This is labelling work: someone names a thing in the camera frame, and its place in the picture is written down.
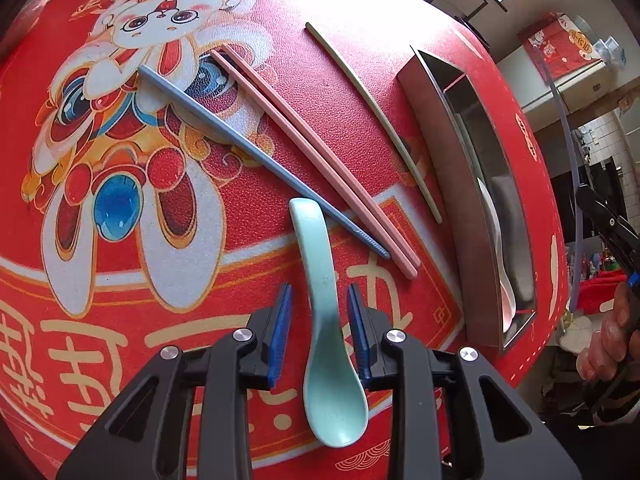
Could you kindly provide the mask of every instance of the tiled wall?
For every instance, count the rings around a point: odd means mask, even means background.
[[[581,130],[591,131],[592,141],[587,143],[591,153],[591,166],[612,156],[616,166],[622,167],[623,177],[620,184],[625,196],[626,216],[633,228],[640,231],[640,201],[633,174],[634,168],[625,151],[621,136],[623,134],[618,129],[613,112],[585,124]]]

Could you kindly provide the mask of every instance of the metal bolt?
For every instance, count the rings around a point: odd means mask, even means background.
[[[401,343],[406,339],[406,334],[402,330],[389,330],[386,333],[386,338],[392,343]]]
[[[179,353],[180,351],[178,350],[177,346],[165,346],[160,351],[160,357],[168,361],[169,359],[177,358]]]
[[[461,348],[459,354],[465,361],[475,361],[478,359],[478,350],[471,348],[471,346]]]
[[[236,341],[249,341],[253,335],[254,333],[248,328],[239,328],[234,332],[234,339]]]

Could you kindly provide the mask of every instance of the mint green spoon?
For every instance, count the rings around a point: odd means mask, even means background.
[[[367,397],[344,347],[334,261],[320,206],[307,198],[289,201],[309,287],[313,329],[303,398],[306,420],[329,447],[356,442],[367,429]]]

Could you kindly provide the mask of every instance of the finger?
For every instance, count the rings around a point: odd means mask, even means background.
[[[585,381],[591,381],[596,376],[596,370],[594,370],[593,365],[589,361],[589,349],[585,348],[582,352],[578,354],[578,358],[575,361],[575,367]]]
[[[621,282],[616,287],[613,296],[613,313],[620,328],[624,328],[631,318],[631,307],[629,305],[629,287],[626,282]]]
[[[591,336],[588,356],[596,376],[604,381],[612,380],[616,374],[616,362],[602,347],[600,332],[594,332]]]
[[[605,352],[617,362],[626,355],[626,341],[623,330],[618,325],[615,316],[606,316],[600,330],[600,340]]]
[[[629,340],[629,353],[636,361],[640,361],[640,331],[635,330]]]

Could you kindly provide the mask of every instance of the pink chopstick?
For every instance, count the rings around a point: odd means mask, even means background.
[[[371,211],[376,220],[389,233],[393,241],[401,248],[402,252],[411,262],[412,266],[420,268],[420,258],[407,243],[400,231],[392,224],[391,220],[380,209],[380,206],[373,200],[371,195],[362,186],[360,181],[353,176],[353,173],[344,165],[338,156],[326,145],[324,140],[300,117],[300,115],[249,65],[240,55],[228,44],[223,43],[222,49],[233,59],[238,66],[251,78],[254,84],[262,90],[279,108],[280,112],[291,121],[291,123],[305,136],[306,140],[318,150],[319,153],[329,162],[335,172],[347,183],[351,190],[357,195],[362,203]]]
[[[231,50],[233,54],[236,54],[232,49],[228,46],[223,45],[223,48],[227,52]],[[235,59],[235,56],[230,52],[227,52],[229,56]],[[362,203],[357,195],[352,191],[352,189],[347,185],[347,183],[341,179],[338,173],[332,168],[329,163],[322,158],[320,153],[316,151],[316,149],[308,142],[302,134],[299,133],[292,126],[292,124],[281,114],[278,109],[271,104],[271,102],[264,97],[257,89],[249,83],[249,81],[242,75],[238,70],[235,69],[226,59],[224,59],[218,52],[215,50],[211,50],[210,54],[214,58],[214,60],[233,78],[236,80],[239,86],[244,89],[245,92],[249,94],[249,96],[256,101],[262,109],[267,113],[271,119],[284,131],[284,133],[295,143],[295,145],[302,151],[306,157],[311,161],[311,163],[318,168],[322,176],[324,176],[329,183],[334,187],[334,189],[340,194],[340,196],[344,199],[344,201],[353,209],[353,211],[362,219],[364,224],[369,228],[373,234],[378,238],[380,243],[389,251],[392,260],[396,263],[402,274],[404,274],[409,279],[414,279],[418,275],[418,271],[414,267],[414,265],[409,261],[408,257],[402,252],[398,244],[392,239],[389,233],[382,227],[380,222],[372,215],[371,211],[367,209],[367,207]],[[246,69],[244,60],[242,62],[236,61],[238,65],[242,66]],[[278,96],[273,90],[271,92],[267,92],[267,94],[273,93],[275,96]],[[277,98],[273,98],[275,102],[280,102],[282,98],[278,96]],[[333,155],[336,159],[335,154],[329,149],[329,147],[322,142],[320,137],[314,133],[314,136],[320,140],[324,149],[327,150],[331,155]]]

